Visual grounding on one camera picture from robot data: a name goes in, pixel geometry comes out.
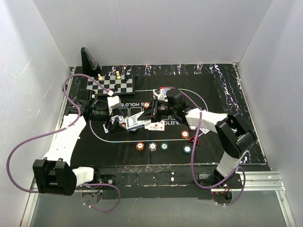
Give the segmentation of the blue playing card box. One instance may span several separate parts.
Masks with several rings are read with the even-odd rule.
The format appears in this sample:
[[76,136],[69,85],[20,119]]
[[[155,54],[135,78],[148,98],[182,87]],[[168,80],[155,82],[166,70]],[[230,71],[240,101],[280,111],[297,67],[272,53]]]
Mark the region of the blue playing card box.
[[143,112],[139,112],[124,119],[125,128],[127,131],[134,131],[151,123],[151,120],[138,120],[142,113]]

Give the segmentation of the green blue chip stack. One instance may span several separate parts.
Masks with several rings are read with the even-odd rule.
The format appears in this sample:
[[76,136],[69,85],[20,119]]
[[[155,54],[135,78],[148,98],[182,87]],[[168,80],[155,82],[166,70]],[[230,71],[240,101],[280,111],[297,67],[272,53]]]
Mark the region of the green blue chip stack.
[[167,150],[167,149],[169,148],[169,146],[168,146],[167,143],[162,143],[162,144],[160,145],[160,148],[161,148],[161,150],[165,151],[165,150]]

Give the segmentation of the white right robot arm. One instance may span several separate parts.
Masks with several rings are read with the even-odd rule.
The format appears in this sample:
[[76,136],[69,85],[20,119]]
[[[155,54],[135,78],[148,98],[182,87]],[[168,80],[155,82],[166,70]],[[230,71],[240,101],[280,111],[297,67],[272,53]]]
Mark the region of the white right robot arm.
[[215,132],[224,153],[214,173],[201,186],[205,188],[214,184],[225,188],[231,183],[231,176],[242,157],[257,142],[257,136],[240,113],[212,113],[202,110],[197,104],[190,107],[185,102],[187,97],[179,89],[169,87],[166,98],[153,98],[138,119],[160,122],[164,116],[172,115],[180,124]]

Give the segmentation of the orange red chip stack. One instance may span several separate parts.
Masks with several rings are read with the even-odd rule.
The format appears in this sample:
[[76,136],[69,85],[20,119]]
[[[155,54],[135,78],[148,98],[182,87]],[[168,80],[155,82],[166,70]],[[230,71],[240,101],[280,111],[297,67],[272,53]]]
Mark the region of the orange red chip stack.
[[138,142],[138,143],[136,144],[136,149],[137,149],[138,151],[142,151],[142,150],[144,149],[144,143],[143,143],[143,142]]

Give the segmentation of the red black triangular all-in marker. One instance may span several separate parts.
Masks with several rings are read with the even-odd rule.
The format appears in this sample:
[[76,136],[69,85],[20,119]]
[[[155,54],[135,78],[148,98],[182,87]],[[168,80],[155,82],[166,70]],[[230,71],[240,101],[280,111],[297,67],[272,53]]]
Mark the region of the red black triangular all-in marker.
[[196,139],[196,136],[193,136],[193,137],[189,138],[188,141],[192,142],[192,143],[194,143],[196,141],[196,145],[198,145],[198,146],[200,145],[199,140]]

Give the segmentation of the orange chips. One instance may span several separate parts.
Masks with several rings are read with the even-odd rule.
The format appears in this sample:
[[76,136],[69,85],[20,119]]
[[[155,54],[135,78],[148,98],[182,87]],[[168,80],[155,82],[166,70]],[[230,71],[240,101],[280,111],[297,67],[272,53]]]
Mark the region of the orange chips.
[[143,108],[144,108],[144,109],[147,109],[149,106],[150,106],[150,103],[149,103],[149,102],[144,102],[144,103],[143,103]]
[[181,132],[181,137],[183,139],[188,139],[189,138],[189,132],[188,131],[182,131]]

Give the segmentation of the green chips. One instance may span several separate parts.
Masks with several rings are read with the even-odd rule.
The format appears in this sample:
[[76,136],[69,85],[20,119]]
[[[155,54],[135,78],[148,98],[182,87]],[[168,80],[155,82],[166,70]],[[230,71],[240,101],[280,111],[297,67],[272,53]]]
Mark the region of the green chips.
[[183,152],[184,152],[185,154],[190,154],[191,151],[192,151],[191,146],[186,145],[186,146],[183,147]]

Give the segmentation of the pink blue chip stack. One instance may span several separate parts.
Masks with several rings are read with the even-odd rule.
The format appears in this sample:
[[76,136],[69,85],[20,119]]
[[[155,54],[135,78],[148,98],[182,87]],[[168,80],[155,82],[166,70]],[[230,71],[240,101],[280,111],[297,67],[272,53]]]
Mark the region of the pink blue chip stack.
[[152,142],[149,144],[149,151],[154,152],[157,150],[157,144]]

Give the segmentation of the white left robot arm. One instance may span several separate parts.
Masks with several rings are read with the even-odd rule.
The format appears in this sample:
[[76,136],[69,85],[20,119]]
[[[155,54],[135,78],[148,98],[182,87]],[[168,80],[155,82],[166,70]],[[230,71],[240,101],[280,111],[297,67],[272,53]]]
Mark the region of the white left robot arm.
[[44,155],[33,163],[36,185],[40,193],[70,196],[84,183],[90,189],[100,186],[101,178],[92,167],[71,168],[71,156],[88,121],[109,123],[120,114],[121,100],[112,91],[106,100],[97,100],[93,90],[81,89],[78,99],[66,110],[61,132]]

